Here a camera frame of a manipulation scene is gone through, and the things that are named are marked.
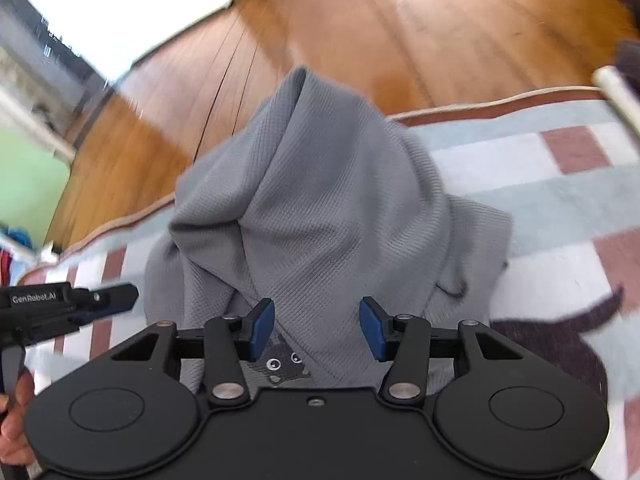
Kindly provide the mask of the person's left hand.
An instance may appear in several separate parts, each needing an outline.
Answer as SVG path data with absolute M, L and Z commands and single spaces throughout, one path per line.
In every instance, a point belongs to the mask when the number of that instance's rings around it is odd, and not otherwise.
M 35 461 L 24 431 L 24 416 L 28 404 L 34 400 L 35 384 L 32 373 L 25 368 L 17 381 L 13 396 L 1 396 L 1 463 L 11 466 L 30 466 Z

